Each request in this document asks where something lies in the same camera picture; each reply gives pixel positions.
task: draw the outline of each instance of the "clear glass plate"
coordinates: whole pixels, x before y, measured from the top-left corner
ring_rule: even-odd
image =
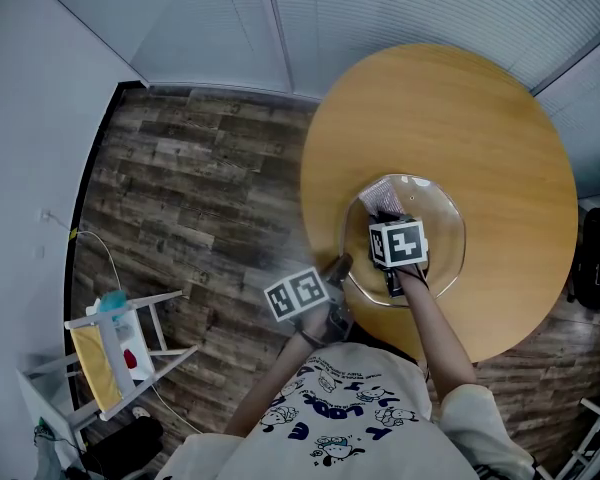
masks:
[[[437,298],[454,283],[462,270],[466,246],[464,219],[455,203],[436,183],[409,174],[389,174],[383,178],[392,184],[405,213],[422,221],[429,242],[427,282]],[[340,254],[343,252],[353,257],[349,277],[371,302],[380,306],[407,307],[404,296],[389,297],[384,274],[375,269],[369,259],[369,214],[357,195],[349,204],[342,223]]]

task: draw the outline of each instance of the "table top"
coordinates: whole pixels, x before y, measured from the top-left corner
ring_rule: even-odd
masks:
[[[455,47],[397,46],[353,66],[318,108],[303,153],[302,210],[319,266],[337,256],[351,199],[388,173],[436,182],[464,218],[464,267],[438,304],[472,361],[522,341],[560,294],[578,227],[569,161],[540,105]],[[408,310],[373,305],[350,280],[345,292],[367,331],[422,356]]]

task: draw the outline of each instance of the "black backpack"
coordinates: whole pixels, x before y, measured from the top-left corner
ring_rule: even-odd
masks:
[[[573,293],[584,307],[600,309],[600,208],[587,213],[582,233],[571,267]],[[574,294],[569,294],[569,302]]]

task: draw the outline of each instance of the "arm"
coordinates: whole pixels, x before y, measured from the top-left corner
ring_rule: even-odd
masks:
[[[427,286],[409,274],[399,270],[397,274],[418,328],[438,399],[444,400],[448,393],[463,384],[477,384],[467,352]]]
[[[311,336],[324,335],[328,306],[318,307],[308,312],[303,319],[303,329]],[[298,371],[314,348],[300,334],[294,334],[280,352],[271,369],[244,397],[236,412],[229,420],[225,434],[247,437],[258,420],[269,408],[269,404]]]

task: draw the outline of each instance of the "wooden floor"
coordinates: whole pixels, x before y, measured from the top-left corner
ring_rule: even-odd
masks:
[[[315,105],[273,96],[183,87],[127,91],[97,157],[81,227],[107,243],[131,297],[183,289],[161,313],[170,346],[201,344],[157,384],[203,432],[223,430],[275,360],[289,329],[269,316],[262,289],[312,262],[302,226],[299,172]],[[76,250],[72,313],[117,288],[89,236]],[[141,314],[150,327],[148,315]],[[148,336],[150,347],[157,338]],[[600,395],[600,313],[561,298],[533,335],[478,365],[511,436],[549,470],[591,424],[578,406]],[[90,398],[79,382],[79,396]],[[165,430],[158,469],[191,430],[149,390],[139,400]],[[129,411],[86,431],[91,442]]]

